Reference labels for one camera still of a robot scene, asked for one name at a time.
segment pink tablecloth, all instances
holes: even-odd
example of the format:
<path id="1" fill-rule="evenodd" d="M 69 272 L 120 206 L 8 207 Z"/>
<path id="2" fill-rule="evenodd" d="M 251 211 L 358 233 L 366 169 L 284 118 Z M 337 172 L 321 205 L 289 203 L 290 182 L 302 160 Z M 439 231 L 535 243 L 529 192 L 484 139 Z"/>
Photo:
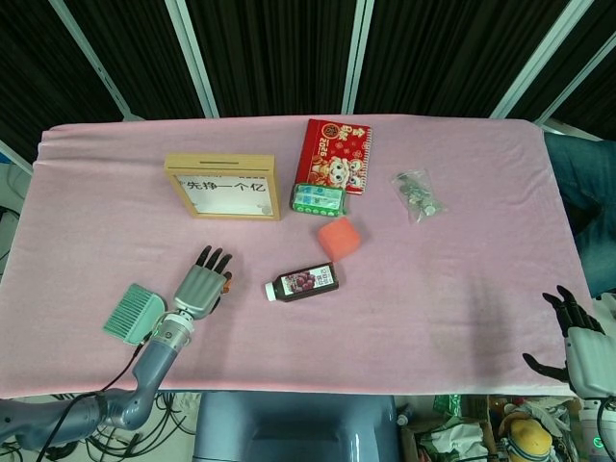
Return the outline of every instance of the pink tablecloth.
<path id="1" fill-rule="evenodd" d="M 541 293 L 590 306 L 540 130 L 519 120 L 331 116 L 373 127 L 363 237 L 339 291 L 268 302 L 263 284 L 326 260 L 327 222 L 290 212 L 307 117 L 66 125 L 43 134 L 0 293 L 0 396 L 98 389 L 132 348 L 101 327 L 133 282 L 170 299 L 205 244 L 233 253 L 232 291 L 195 324 L 175 389 L 566 393 L 524 363 L 562 364 Z M 280 222 L 189 216 L 168 152 L 273 153 Z M 390 177 L 427 168 L 449 211 L 411 224 Z M 121 386 L 134 385 L 128 375 Z"/>

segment green scrubbing brush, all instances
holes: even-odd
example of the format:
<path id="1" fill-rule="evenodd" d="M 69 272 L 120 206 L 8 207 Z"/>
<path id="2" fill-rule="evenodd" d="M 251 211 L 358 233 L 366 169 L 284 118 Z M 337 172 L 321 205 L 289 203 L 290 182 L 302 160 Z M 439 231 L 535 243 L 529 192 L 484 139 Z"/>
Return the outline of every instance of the green scrubbing brush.
<path id="1" fill-rule="evenodd" d="M 138 345 L 154 329 L 154 324 L 164 312 L 162 298 L 139 284 L 132 284 L 103 330 L 126 344 Z"/>

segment blue jeans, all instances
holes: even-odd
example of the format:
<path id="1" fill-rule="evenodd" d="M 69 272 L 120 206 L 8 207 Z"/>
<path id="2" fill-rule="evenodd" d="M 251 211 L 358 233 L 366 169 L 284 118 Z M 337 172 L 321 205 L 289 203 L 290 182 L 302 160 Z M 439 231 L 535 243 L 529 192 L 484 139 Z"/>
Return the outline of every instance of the blue jeans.
<path id="1" fill-rule="evenodd" d="M 574 232 L 592 296 L 616 288 L 616 141 L 545 134 L 556 183 L 565 205 L 590 214 Z"/>

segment grape juice bottle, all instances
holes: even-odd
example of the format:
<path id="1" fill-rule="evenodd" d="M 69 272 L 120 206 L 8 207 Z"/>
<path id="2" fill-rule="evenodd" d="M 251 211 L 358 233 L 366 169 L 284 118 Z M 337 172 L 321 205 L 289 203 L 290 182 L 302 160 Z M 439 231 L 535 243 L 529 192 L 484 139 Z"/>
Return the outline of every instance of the grape juice bottle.
<path id="1" fill-rule="evenodd" d="M 331 262 L 280 274 L 273 282 L 266 284 L 269 301 L 299 300 L 335 289 L 338 289 L 338 278 Z"/>

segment orange sponge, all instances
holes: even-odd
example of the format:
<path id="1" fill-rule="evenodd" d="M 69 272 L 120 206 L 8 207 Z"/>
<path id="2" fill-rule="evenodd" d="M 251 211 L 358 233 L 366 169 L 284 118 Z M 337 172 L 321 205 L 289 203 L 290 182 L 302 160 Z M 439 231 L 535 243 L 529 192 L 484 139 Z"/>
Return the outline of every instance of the orange sponge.
<path id="1" fill-rule="evenodd" d="M 319 230 L 319 243 L 332 262 L 345 258 L 359 247 L 361 238 L 350 221 L 340 218 Z"/>

